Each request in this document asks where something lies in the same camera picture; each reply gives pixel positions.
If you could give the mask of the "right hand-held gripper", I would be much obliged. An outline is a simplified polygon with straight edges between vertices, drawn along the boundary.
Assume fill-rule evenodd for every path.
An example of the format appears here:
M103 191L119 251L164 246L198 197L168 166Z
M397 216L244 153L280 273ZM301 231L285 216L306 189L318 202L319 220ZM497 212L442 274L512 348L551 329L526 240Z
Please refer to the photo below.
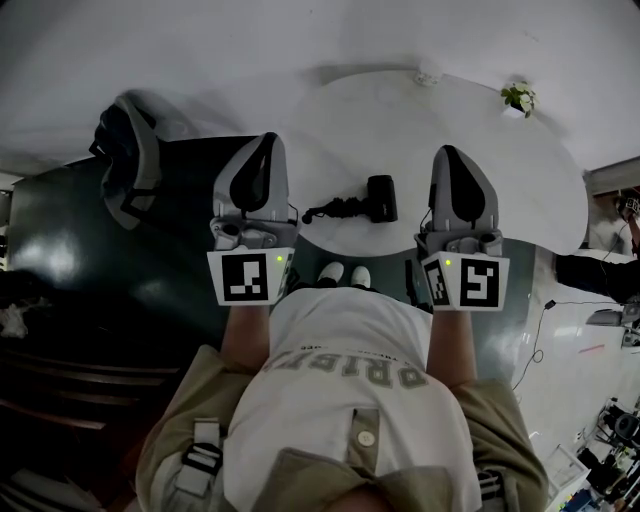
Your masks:
M414 235L436 311L500 311L509 260L502 255L496 191L463 151L444 145L433 161L431 219Z

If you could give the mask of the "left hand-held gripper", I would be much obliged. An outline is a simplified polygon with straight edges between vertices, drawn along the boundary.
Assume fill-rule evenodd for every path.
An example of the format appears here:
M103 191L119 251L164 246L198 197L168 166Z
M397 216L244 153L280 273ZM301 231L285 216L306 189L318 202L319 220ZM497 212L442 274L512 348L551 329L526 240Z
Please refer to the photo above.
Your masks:
M274 305L295 253L285 147L273 132L242 146L217 176L207 253L220 305Z

